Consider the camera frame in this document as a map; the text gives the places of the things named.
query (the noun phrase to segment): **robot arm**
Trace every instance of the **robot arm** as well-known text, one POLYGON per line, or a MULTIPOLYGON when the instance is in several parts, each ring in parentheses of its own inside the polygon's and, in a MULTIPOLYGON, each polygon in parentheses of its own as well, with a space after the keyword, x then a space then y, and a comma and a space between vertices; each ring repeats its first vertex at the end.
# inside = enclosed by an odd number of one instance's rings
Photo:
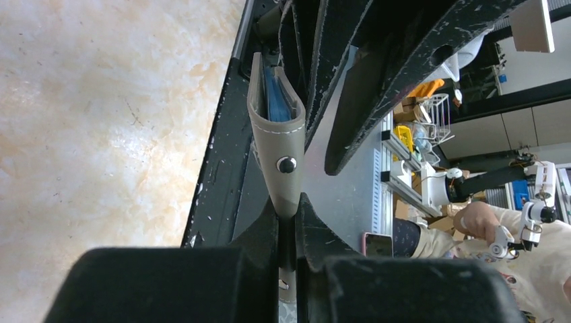
POLYGON ((536 161, 525 168, 525 173, 535 175, 535 196, 524 204, 518 231, 519 243, 503 225, 496 228, 496 239, 490 251, 496 258, 517 258, 518 251, 531 251, 539 244, 542 223, 556 220, 555 205, 556 169, 548 161, 536 161))

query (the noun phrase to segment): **floor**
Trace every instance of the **floor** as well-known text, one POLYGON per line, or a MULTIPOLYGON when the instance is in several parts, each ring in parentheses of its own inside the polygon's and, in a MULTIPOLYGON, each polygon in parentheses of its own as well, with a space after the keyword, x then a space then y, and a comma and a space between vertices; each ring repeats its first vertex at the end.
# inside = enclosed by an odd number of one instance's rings
POLYGON ((0 321, 100 246, 177 246, 244 0, 0 2, 0 321))

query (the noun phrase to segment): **pink phone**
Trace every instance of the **pink phone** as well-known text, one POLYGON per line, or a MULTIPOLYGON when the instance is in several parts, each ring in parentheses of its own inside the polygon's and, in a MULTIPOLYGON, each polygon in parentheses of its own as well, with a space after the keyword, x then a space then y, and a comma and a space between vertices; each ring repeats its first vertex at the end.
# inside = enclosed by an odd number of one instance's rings
POLYGON ((393 256, 393 239, 382 234, 363 234, 362 252, 365 256, 393 256))

